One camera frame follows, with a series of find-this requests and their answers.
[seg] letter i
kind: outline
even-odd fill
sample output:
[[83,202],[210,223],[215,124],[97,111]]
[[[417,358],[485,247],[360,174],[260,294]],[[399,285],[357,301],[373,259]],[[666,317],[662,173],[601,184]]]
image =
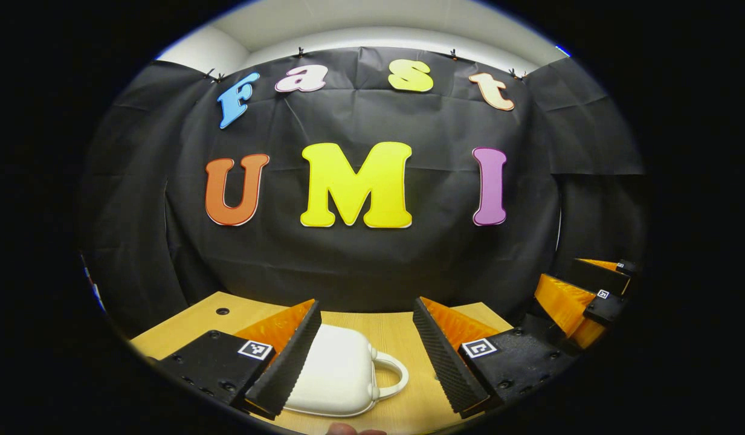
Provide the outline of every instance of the letter i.
[[502,204],[502,167],[507,157],[494,148],[475,148],[471,154],[480,164],[480,207],[474,225],[498,225],[507,219]]

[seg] white ceiling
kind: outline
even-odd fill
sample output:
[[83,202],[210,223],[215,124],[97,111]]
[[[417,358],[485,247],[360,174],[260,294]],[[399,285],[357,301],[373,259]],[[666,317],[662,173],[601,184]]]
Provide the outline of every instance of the white ceiling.
[[472,0],[258,0],[211,24],[249,52],[341,28],[409,27],[474,39],[538,65],[565,57],[554,42]]

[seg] yellow letter m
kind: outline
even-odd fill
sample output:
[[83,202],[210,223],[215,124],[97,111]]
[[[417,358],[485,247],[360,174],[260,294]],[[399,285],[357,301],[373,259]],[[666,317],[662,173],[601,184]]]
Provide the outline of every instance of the yellow letter m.
[[306,227],[331,227],[334,213],[329,194],[346,225],[353,225],[367,195],[372,193],[364,223],[372,228],[407,228],[413,223],[405,209],[405,161],[408,145],[383,141],[372,147],[358,173],[353,171],[336,143],[317,143],[303,149],[311,163],[308,210],[300,216]]

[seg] white object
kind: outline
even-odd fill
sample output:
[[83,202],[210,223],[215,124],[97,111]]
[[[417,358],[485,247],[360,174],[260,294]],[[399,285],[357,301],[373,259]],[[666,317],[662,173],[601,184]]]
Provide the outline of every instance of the white object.
[[[378,388],[375,364],[399,374],[399,383]],[[322,324],[284,409],[314,416],[357,416],[402,391],[408,380],[405,366],[378,352],[364,334]]]

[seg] wooden table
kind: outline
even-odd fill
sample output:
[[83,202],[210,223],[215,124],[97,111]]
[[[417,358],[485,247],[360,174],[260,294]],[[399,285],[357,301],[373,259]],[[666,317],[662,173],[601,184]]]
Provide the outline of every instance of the wooden table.
[[[229,314],[217,314],[218,308],[229,309]],[[131,343],[144,355],[162,359],[207,330],[234,334],[284,308],[286,306],[217,292],[133,338]],[[483,303],[456,306],[455,309],[501,332],[512,328]],[[358,330],[376,349],[402,361],[409,371],[409,383],[402,393],[378,402],[374,408],[360,416],[333,419],[284,410],[275,421],[256,416],[257,418],[309,435],[325,435],[333,421],[350,424],[360,432],[365,429],[379,429],[389,435],[430,433],[460,423],[460,416],[453,413],[439,381],[436,380],[434,368],[413,324],[412,311],[380,314],[322,311],[321,317],[325,324]],[[386,369],[376,369],[375,372],[378,386],[386,387],[397,383],[397,376],[393,372]]]

